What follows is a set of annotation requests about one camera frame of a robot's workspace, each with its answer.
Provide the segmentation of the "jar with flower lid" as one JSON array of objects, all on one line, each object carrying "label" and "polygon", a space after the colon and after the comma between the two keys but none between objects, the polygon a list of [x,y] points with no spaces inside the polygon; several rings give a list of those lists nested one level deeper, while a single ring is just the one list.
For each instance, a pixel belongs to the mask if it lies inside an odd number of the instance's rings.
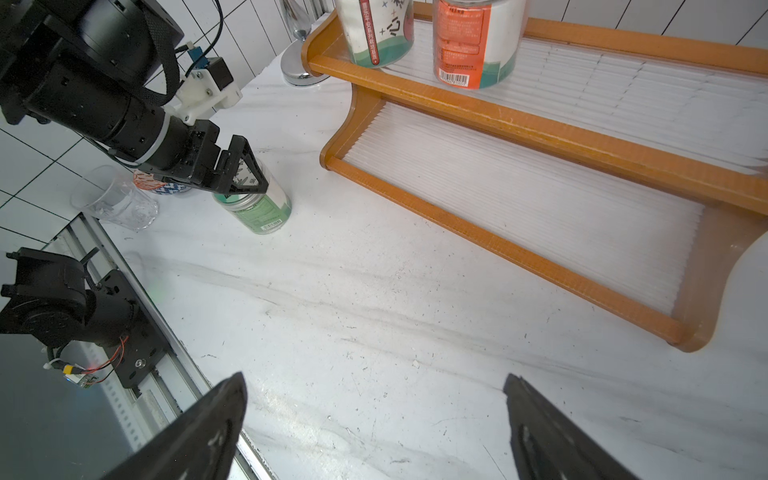
[{"label": "jar with flower lid", "polygon": [[528,20],[526,0],[433,3],[433,70],[442,83],[479,90],[514,69]]}]

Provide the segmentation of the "orange wooden three-tier shelf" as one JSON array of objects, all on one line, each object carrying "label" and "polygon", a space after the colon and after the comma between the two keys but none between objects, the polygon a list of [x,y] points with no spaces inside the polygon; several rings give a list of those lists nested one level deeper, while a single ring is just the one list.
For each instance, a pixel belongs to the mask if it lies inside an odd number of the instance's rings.
[{"label": "orange wooden three-tier shelf", "polygon": [[321,165],[523,269],[694,352],[731,272],[767,234],[763,49],[532,19],[518,65],[485,90],[432,72],[417,42],[354,64],[330,16],[301,51],[348,81]]}]

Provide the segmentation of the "jar with strawberry lid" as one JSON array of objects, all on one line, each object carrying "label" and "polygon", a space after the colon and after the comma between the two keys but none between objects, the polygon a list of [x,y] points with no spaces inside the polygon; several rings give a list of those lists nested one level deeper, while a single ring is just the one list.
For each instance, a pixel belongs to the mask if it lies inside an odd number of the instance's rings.
[{"label": "jar with strawberry lid", "polygon": [[350,60],[381,68],[404,57],[414,44],[412,0],[340,0],[335,2]]}]

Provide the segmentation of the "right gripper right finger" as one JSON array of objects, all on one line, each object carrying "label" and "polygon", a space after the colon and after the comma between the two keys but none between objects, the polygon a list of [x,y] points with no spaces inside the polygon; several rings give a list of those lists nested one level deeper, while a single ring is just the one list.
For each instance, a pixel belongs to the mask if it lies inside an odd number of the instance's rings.
[{"label": "right gripper right finger", "polygon": [[636,477],[522,377],[508,375],[503,392],[520,479]]}]

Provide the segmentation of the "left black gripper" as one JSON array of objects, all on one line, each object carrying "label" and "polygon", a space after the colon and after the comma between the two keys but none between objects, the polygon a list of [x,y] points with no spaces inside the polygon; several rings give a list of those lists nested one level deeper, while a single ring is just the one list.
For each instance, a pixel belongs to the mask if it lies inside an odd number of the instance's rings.
[{"label": "left black gripper", "polygon": [[194,125],[169,116],[168,125],[138,166],[163,182],[187,185],[221,195],[265,194],[269,182],[248,140],[233,135],[226,150],[217,145],[220,128],[209,120]]}]

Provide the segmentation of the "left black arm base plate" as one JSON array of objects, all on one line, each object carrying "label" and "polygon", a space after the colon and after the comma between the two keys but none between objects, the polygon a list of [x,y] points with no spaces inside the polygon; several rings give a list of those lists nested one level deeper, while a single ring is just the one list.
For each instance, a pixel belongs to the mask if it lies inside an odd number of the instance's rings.
[{"label": "left black arm base plate", "polygon": [[22,247],[1,255],[1,334],[35,340],[45,369],[81,388],[113,374],[130,388],[141,379],[130,360],[165,345],[125,277],[86,271],[93,253],[72,256]]}]

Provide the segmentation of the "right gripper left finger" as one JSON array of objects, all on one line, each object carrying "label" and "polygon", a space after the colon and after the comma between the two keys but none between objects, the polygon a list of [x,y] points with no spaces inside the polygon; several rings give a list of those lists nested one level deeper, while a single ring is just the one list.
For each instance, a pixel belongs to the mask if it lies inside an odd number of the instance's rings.
[{"label": "right gripper left finger", "polygon": [[134,455],[108,480],[226,479],[247,405],[242,373],[221,381]]}]

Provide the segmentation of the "jar with green tree lid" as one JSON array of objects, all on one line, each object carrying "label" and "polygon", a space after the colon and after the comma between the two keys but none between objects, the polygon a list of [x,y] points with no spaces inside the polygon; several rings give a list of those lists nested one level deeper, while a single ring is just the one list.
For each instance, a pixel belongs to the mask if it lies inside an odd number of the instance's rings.
[{"label": "jar with green tree lid", "polygon": [[268,184],[265,193],[229,196],[214,193],[213,198],[249,230],[258,235],[266,235],[287,223],[292,213],[292,203],[266,165],[260,159],[256,159],[256,163]]}]

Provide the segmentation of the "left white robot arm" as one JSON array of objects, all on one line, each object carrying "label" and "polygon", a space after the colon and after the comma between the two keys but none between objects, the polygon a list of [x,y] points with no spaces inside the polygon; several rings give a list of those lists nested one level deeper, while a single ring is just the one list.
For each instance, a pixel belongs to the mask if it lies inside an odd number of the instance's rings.
[{"label": "left white robot arm", "polygon": [[183,37],[155,1],[5,1],[2,114],[62,125],[162,182],[265,193],[247,139],[219,147],[206,117],[239,101],[232,73]]}]

